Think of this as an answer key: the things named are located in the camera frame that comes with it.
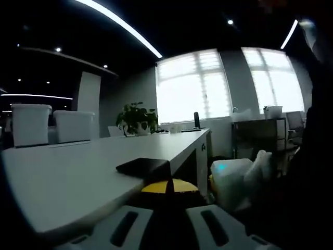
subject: flower pot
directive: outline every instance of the flower pot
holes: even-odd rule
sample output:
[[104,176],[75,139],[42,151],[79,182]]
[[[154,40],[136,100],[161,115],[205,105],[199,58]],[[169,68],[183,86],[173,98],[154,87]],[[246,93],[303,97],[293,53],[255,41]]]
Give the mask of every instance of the flower pot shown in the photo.
[[137,133],[135,135],[136,136],[149,135],[149,127],[146,122],[137,123]]

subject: window frame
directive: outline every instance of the window frame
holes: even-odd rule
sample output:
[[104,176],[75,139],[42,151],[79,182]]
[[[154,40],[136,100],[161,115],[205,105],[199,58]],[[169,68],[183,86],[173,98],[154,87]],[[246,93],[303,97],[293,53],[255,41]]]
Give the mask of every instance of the window frame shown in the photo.
[[[216,54],[218,62],[219,62],[218,68],[202,69],[202,65],[200,63],[200,53],[204,53],[204,52],[214,52]],[[226,75],[226,72],[225,72],[225,68],[224,68],[220,53],[217,51],[216,48],[215,49],[205,49],[205,50],[202,50],[202,51],[195,51],[195,52],[175,56],[175,57],[172,57],[172,58],[164,59],[162,62],[167,63],[168,61],[174,61],[174,60],[177,60],[177,59],[184,58],[187,55],[188,56],[192,55],[194,57],[194,62],[195,62],[196,69],[195,69],[194,72],[191,72],[191,73],[179,74],[179,75],[176,75],[176,76],[173,76],[173,77],[170,77],[170,78],[161,78],[160,73],[159,73],[159,69],[158,69],[158,63],[157,63],[157,66],[156,66],[156,94],[157,94],[158,87],[159,87],[160,83],[162,83],[163,81],[168,81],[168,80],[175,79],[175,78],[180,78],[180,77],[185,77],[185,76],[198,74],[199,78],[200,78],[200,83],[201,83],[200,92],[202,94],[202,100],[203,100],[203,103],[204,103],[203,109],[204,109],[204,112],[206,113],[204,118],[201,115],[200,120],[221,119],[221,118],[229,117],[231,115],[231,112],[232,112],[232,99],[231,99],[231,95],[230,95],[228,78],[227,78],[227,75]],[[224,89],[225,89],[226,95],[227,95],[228,114],[225,115],[225,116],[209,117],[209,115],[207,116],[207,114],[209,114],[209,98],[207,97],[206,83],[204,81],[204,77],[208,76],[209,74],[215,74],[215,73],[216,74],[221,74],[221,76],[223,78],[223,80],[221,81],[221,84],[224,85]],[[182,121],[170,121],[170,122],[160,122],[159,121],[159,124],[164,125],[164,124],[187,123],[187,122],[193,122],[193,119],[182,120]]]
[[[276,51],[276,50],[273,50],[273,49],[252,48],[252,47],[242,47],[241,49],[242,49],[242,52],[244,54],[245,60],[247,62],[247,65],[248,65],[248,67],[249,67],[249,69],[251,71],[251,76],[252,76],[252,79],[253,79],[254,88],[255,88],[255,92],[256,92],[257,100],[258,100],[259,113],[260,114],[264,114],[263,109],[260,107],[259,98],[258,98],[258,91],[257,91],[257,88],[255,87],[255,80],[253,78],[253,74],[252,73],[254,71],[262,71],[262,72],[265,72],[267,74],[269,86],[270,86],[270,89],[271,89],[272,95],[273,95],[273,103],[274,103],[275,106],[278,106],[277,95],[275,93],[276,90],[275,90],[274,85],[273,85],[273,80],[272,80],[272,77],[271,77],[271,73],[272,72],[292,73],[297,78],[296,72],[295,72],[295,70],[293,68],[293,65],[292,65],[292,63],[290,61],[290,58],[286,55],[285,52]],[[260,59],[262,61],[262,65],[250,65],[249,62],[248,62],[248,60],[247,60],[247,58],[246,58],[245,51],[256,51],[256,52],[258,52],[258,55],[260,56]],[[271,52],[271,53],[276,53],[276,54],[283,54],[285,56],[285,58],[287,59],[287,61],[288,61],[288,67],[279,67],[279,66],[270,66],[270,65],[268,65],[267,61],[266,61],[266,59],[264,57],[264,54],[263,54],[264,52]],[[299,88],[300,88],[300,94],[301,94],[301,98],[302,98],[302,107],[303,107],[303,109],[299,110],[299,111],[304,111],[303,94],[302,94],[302,90],[301,90],[301,86],[300,86],[299,82],[298,82],[298,85],[299,85]]]

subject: green leaves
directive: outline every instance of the green leaves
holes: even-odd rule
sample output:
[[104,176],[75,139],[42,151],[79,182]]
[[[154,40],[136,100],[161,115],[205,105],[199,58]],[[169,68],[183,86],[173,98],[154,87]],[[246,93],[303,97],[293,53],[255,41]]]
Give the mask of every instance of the green leaves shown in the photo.
[[143,102],[126,104],[121,113],[117,115],[116,126],[127,125],[127,132],[129,134],[137,133],[138,123],[141,123],[143,129],[150,128],[151,133],[156,132],[158,117],[155,109],[138,108],[138,105]]

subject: white table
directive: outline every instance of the white table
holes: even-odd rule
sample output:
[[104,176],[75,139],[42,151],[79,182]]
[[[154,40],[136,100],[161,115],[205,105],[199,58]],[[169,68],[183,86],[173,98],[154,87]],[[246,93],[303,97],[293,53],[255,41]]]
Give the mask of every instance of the white table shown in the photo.
[[116,171],[139,157],[170,161],[172,174],[196,150],[197,182],[207,193],[208,129],[159,136],[11,148],[2,152],[8,182],[37,233],[94,223],[138,192],[143,181]]

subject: gray wall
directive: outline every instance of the gray wall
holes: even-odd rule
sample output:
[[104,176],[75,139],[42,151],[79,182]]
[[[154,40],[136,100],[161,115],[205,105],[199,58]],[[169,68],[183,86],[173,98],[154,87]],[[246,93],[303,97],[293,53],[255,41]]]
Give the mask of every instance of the gray wall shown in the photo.
[[108,126],[116,125],[117,114],[129,103],[143,102],[142,107],[157,109],[155,68],[129,78],[103,82],[99,99],[99,135],[108,137]]
[[[241,50],[220,52],[228,79],[233,106],[239,111],[252,109],[259,116],[259,106],[250,69]],[[301,63],[292,60],[300,82],[305,110],[311,105],[311,80]],[[144,102],[146,108],[157,108],[155,69],[148,69],[127,79],[114,83],[102,84],[100,97],[100,136],[108,137],[107,126],[114,126],[116,116],[123,105],[131,102]],[[209,119],[201,122],[202,127],[212,131],[213,155],[232,157],[231,118]],[[185,128],[193,128],[194,122],[182,124]]]

